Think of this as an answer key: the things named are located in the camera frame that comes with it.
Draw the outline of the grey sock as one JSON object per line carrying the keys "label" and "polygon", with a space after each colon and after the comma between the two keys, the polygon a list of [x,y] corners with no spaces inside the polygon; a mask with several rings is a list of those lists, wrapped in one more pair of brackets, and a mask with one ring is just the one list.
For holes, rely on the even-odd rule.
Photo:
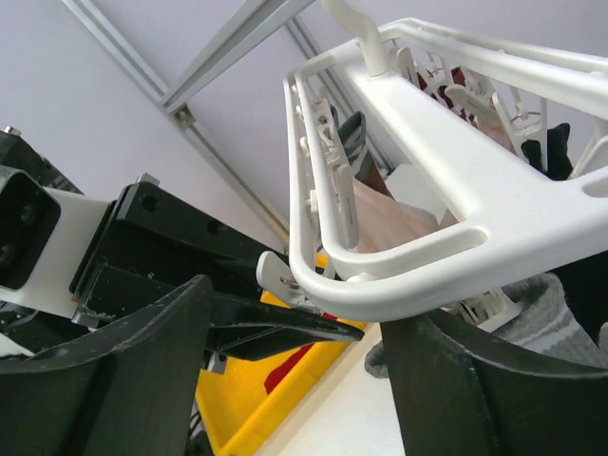
{"label": "grey sock", "polygon": [[364,369],[375,379],[388,379],[388,360],[383,340],[377,342],[366,354]]}
{"label": "grey sock", "polygon": [[498,296],[522,307],[518,316],[494,332],[498,337],[532,352],[607,368],[607,352],[576,320],[555,275],[531,276],[502,287]]}

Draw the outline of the white plastic clip hanger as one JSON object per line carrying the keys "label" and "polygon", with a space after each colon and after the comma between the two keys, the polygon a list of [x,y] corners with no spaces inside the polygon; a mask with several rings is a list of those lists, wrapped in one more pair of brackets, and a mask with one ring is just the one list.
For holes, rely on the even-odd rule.
{"label": "white plastic clip hanger", "polygon": [[[289,262],[263,255],[259,284],[282,301],[356,321],[412,317],[603,252],[607,168],[553,181],[467,126],[390,70],[386,42],[405,39],[506,85],[607,117],[603,57],[489,38],[415,18],[377,26],[345,1],[326,12],[352,39],[284,80],[290,173]],[[376,253],[358,253],[354,177],[326,142],[308,82],[341,67],[367,109],[408,158],[400,203],[427,197],[453,225]]]}

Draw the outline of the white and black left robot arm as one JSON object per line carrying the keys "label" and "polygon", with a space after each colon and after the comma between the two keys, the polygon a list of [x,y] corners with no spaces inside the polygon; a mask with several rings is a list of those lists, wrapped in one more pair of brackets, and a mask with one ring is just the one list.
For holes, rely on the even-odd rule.
{"label": "white and black left robot arm", "polygon": [[1,131],[1,355],[27,359],[208,277],[202,365],[258,361],[363,333],[307,306],[265,308],[267,247],[151,179],[112,201],[87,198],[19,130]]}

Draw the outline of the red santa sock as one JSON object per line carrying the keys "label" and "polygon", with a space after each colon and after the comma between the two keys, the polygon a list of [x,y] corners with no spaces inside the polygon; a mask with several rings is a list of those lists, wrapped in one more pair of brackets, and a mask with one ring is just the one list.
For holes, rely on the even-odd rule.
{"label": "red santa sock", "polygon": [[297,363],[312,347],[313,344],[308,344],[299,348],[268,374],[264,381],[264,388],[267,394],[270,394],[280,384],[284,377],[297,365]]}

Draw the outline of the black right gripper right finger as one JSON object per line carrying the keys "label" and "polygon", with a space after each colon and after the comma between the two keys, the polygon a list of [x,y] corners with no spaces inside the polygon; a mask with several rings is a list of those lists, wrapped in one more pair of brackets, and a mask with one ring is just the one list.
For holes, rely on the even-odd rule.
{"label": "black right gripper right finger", "polygon": [[604,455],[607,372],[433,311],[381,326],[408,455]]}

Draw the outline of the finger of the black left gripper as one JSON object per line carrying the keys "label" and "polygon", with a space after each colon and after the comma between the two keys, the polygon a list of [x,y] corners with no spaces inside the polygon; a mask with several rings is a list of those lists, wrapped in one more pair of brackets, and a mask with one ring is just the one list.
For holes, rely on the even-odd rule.
{"label": "finger of the black left gripper", "polygon": [[357,342],[364,332],[315,313],[214,294],[207,352],[258,361],[320,342]]}

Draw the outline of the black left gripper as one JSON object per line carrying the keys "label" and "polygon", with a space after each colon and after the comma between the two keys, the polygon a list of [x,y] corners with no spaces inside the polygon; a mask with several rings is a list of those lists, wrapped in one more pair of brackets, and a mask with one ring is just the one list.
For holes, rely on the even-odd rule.
{"label": "black left gripper", "polygon": [[109,203],[69,289],[73,321],[104,325],[208,276],[215,292],[258,301],[268,246],[148,181]]}

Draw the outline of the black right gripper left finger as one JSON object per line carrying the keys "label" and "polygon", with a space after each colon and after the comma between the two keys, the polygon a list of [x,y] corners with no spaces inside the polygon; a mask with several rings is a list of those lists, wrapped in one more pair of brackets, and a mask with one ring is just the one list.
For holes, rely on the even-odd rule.
{"label": "black right gripper left finger", "polygon": [[2,454],[181,455],[212,304],[199,275],[95,332],[2,361]]}

